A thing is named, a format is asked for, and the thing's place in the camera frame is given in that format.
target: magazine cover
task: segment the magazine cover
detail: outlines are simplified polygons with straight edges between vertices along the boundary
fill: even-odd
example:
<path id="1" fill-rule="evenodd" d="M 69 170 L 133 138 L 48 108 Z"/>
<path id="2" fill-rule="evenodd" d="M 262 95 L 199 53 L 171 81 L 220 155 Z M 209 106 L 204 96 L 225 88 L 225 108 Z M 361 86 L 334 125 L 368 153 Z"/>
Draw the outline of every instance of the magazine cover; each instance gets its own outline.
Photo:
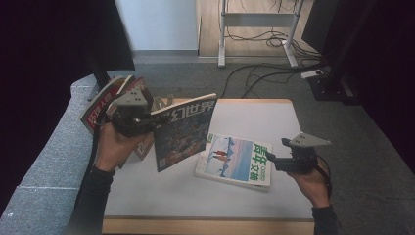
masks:
<path id="1" fill-rule="evenodd" d="M 169 117 L 154 131 L 158 172 L 205 149 L 216 102 L 216 94 L 210 94 L 152 112 Z"/>
<path id="2" fill-rule="evenodd" d="M 124 81 L 125 77 L 118 76 L 113 78 L 104 88 L 101 89 L 101 91 L 94 97 L 94 99 L 80 115 L 79 119 L 91 134 L 94 134 L 95 120 L 98 117 L 98 114 L 104 106 L 107 105 L 107 103 L 113 100 Z"/>
<path id="3" fill-rule="evenodd" d="M 266 151 L 272 152 L 271 144 L 210 133 L 195 175 L 267 190 L 272 163 L 265 157 Z"/>

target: hand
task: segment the hand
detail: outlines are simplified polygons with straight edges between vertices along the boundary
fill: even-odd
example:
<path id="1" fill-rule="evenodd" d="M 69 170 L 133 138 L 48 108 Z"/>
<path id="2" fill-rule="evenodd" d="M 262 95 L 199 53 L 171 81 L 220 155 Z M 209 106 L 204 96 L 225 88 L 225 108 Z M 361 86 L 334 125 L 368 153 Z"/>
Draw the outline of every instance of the hand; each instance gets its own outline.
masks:
<path id="1" fill-rule="evenodd" d="M 128 138 L 116 132 L 112 123 L 104 124 L 101 127 L 95 167 L 103 171 L 114 171 L 118 165 L 125 163 L 132 151 L 146 139 L 148 134 L 150 133 Z"/>
<path id="2" fill-rule="evenodd" d="M 318 158 L 318 165 L 328 173 L 328 167 Z M 304 196 L 310 200 L 314 208 L 326 208 L 330 206 L 326 182 L 323 176 L 313 170 L 309 174 L 287 172 L 294 178 Z"/>

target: black sleeve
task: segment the black sleeve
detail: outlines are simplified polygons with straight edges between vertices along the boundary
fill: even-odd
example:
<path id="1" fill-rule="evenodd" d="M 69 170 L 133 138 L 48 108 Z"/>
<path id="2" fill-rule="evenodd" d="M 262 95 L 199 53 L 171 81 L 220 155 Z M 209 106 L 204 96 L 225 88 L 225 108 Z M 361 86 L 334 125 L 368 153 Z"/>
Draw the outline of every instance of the black sleeve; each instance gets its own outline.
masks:
<path id="1" fill-rule="evenodd" d="M 102 234 L 104 211 L 114 174 L 92 167 L 64 234 Z"/>
<path id="2" fill-rule="evenodd" d="M 314 218 L 314 234 L 315 235 L 337 235 L 338 219 L 333 212 L 333 207 L 312 208 L 312 216 Z"/>

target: wooden panel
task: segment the wooden panel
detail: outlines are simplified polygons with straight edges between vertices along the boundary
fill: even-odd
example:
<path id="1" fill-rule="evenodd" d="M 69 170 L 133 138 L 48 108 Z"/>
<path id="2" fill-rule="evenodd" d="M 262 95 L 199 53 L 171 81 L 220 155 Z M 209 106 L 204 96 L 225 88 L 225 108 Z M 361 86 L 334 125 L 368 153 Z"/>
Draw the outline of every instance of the wooden panel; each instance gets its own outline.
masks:
<path id="1" fill-rule="evenodd" d="M 104 234 L 192 234 L 192 235 L 304 235 L 312 234 L 310 220 L 193 220 L 106 218 Z"/>

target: white tabletop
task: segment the white tabletop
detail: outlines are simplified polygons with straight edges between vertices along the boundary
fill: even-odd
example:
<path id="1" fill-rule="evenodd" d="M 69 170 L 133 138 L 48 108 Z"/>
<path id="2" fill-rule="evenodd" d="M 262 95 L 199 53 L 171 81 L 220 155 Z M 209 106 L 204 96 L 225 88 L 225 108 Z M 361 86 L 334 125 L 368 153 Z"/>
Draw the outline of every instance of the white tabletop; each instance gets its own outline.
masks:
<path id="1" fill-rule="evenodd" d="M 289 100 L 221 99 L 211 132 L 272 144 L 277 157 L 289 158 L 281 138 L 300 133 Z M 272 172 L 268 192 L 194 176 L 199 155 L 157 173 L 154 148 L 144 161 L 129 158 L 115 174 L 105 215 L 227 218 L 312 218 L 311 203 L 285 172 Z"/>

